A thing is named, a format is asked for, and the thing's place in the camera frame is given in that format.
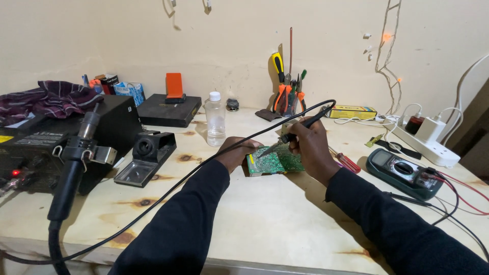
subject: green circuit board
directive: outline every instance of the green circuit board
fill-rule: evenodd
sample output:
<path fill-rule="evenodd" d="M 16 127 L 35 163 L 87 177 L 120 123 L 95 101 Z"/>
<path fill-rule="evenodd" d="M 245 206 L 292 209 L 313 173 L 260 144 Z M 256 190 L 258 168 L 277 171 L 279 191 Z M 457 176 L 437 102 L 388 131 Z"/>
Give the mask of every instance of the green circuit board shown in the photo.
<path fill-rule="evenodd" d="M 246 157 L 250 176 L 304 171 L 301 156 L 294 156 L 287 145 L 278 146 L 274 152 L 258 158 L 269 146 L 261 146 Z"/>

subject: purple cloth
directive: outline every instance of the purple cloth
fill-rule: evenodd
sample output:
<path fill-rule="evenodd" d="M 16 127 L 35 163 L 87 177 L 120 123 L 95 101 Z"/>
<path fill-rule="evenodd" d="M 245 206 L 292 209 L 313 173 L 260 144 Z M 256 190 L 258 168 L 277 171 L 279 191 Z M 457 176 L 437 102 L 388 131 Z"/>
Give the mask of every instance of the purple cloth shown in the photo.
<path fill-rule="evenodd" d="M 30 112 L 67 118 L 84 114 L 104 98 L 94 89 L 66 81 L 38 81 L 39 88 L 0 95 L 0 126 L 24 120 Z"/>

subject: white power strip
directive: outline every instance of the white power strip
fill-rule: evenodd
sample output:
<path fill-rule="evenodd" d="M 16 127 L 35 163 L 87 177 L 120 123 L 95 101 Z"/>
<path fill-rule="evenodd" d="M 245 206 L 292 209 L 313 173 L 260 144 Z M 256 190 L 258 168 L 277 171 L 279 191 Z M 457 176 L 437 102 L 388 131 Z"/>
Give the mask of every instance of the white power strip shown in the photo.
<path fill-rule="evenodd" d="M 381 122 L 381 124 L 384 124 L 384 127 L 390 131 L 394 128 L 395 123 L 395 120 L 390 120 L 388 118 Z M 396 127 L 392 133 L 437 166 L 454 166 L 460 160 L 460 157 L 457 154 L 448 150 L 438 142 L 430 142 L 429 144 L 426 144 L 412 134 L 406 132 L 403 127 Z"/>

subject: digital multimeter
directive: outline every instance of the digital multimeter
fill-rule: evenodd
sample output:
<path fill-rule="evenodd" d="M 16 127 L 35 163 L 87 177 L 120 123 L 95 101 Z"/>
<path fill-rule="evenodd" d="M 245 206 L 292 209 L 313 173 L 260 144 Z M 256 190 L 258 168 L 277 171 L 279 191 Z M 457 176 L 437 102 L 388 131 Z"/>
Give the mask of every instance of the digital multimeter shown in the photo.
<path fill-rule="evenodd" d="M 433 198 L 443 185 L 435 169 L 423 168 L 381 148 L 370 154 L 366 166 L 372 175 L 422 201 Z"/>

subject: yellow box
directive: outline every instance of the yellow box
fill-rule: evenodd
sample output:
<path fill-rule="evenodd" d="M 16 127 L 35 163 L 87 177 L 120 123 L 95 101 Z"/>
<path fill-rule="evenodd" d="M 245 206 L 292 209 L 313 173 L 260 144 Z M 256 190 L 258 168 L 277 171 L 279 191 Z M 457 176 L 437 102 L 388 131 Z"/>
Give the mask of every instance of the yellow box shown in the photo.
<path fill-rule="evenodd" d="M 371 107 L 335 105 L 326 117 L 329 118 L 353 118 L 372 119 L 377 116 L 377 111 Z"/>

